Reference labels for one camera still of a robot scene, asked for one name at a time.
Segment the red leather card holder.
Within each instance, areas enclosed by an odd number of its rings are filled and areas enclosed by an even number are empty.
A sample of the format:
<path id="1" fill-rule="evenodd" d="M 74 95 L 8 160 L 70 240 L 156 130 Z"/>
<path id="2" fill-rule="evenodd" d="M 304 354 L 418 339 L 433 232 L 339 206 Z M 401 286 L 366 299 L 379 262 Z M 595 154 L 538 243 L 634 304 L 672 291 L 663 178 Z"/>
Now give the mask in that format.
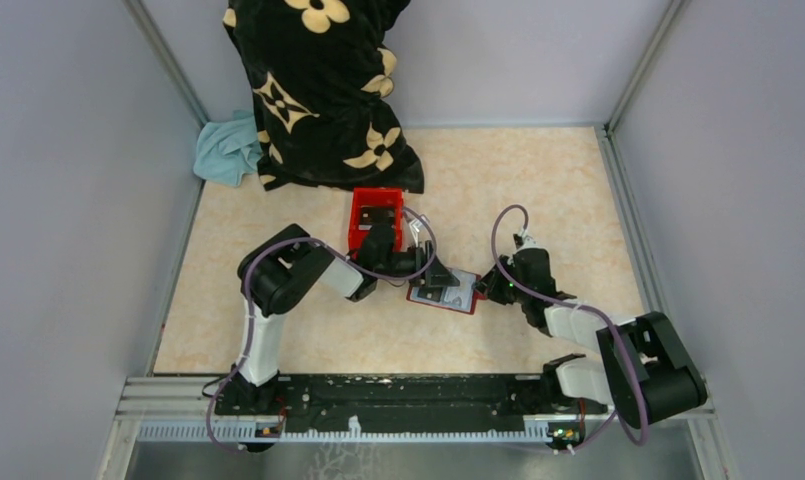
<path id="1" fill-rule="evenodd" d="M 483 299 L 483 296 L 476 290 L 476 284 L 482 277 L 457 268 L 450 268 L 449 271 L 459 281 L 458 286 L 428 288 L 410 286 L 406 300 L 454 313 L 473 315 L 478 301 Z"/>

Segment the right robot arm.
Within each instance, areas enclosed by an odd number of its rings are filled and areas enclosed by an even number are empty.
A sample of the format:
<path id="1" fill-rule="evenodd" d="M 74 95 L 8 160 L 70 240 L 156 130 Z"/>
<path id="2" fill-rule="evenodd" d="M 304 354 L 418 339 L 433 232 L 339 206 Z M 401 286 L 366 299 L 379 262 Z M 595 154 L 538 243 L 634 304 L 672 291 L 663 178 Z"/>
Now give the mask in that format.
<path id="1" fill-rule="evenodd" d="M 664 313 L 615 316 L 582 303 L 557 287 L 542 248 L 500 256 L 475 290 L 497 304 L 518 305 L 540 333 L 596 353 L 569 354 L 543 366 L 541 398 L 554 412 L 591 400 L 641 429 L 708 400 L 705 381 Z"/>

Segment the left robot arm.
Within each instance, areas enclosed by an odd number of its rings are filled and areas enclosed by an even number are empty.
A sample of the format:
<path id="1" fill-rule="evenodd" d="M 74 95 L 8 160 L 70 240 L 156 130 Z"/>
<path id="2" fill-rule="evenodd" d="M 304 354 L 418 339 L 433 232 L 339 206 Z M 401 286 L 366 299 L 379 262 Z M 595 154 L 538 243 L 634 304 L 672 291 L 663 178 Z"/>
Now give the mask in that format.
<path id="1" fill-rule="evenodd" d="M 228 383 L 242 405 L 255 414 L 275 406 L 284 321 L 315 284 L 328 285 L 352 302 L 370 295 L 379 280 L 431 289 L 460 285 L 438 260 L 432 240 L 403 251 L 395 242 L 394 228 L 378 225 L 343 255 L 292 223 L 244 257 L 238 267 L 246 305 L 244 348 Z"/>

